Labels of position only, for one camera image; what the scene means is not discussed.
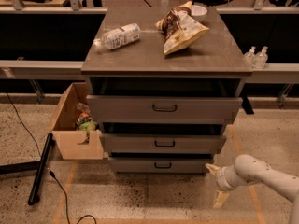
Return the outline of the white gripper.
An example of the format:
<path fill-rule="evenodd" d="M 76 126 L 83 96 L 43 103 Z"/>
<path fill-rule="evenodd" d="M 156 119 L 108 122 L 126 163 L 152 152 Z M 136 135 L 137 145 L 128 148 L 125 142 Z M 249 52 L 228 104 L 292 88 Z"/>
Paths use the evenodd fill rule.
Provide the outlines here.
<path fill-rule="evenodd" d="M 213 207 L 221 208 L 229 197 L 229 192 L 235 188 L 235 168 L 233 165 L 219 167 L 214 164 L 206 163 L 205 167 L 210 173 L 216 175 L 216 184 L 219 190 L 216 191 Z"/>

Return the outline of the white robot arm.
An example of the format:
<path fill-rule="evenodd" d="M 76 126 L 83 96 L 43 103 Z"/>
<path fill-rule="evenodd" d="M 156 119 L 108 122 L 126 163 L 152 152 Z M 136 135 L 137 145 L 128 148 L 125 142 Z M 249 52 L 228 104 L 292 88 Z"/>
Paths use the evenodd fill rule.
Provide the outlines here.
<path fill-rule="evenodd" d="M 240 186 L 263 183 L 292 203 L 289 224 L 299 224 L 299 177 L 273 169 L 268 163 L 250 155 L 242 154 L 230 166 L 219 167 L 206 164 L 215 176 L 217 193 L 214 208 L 221 208 L 229 192 Z"/>

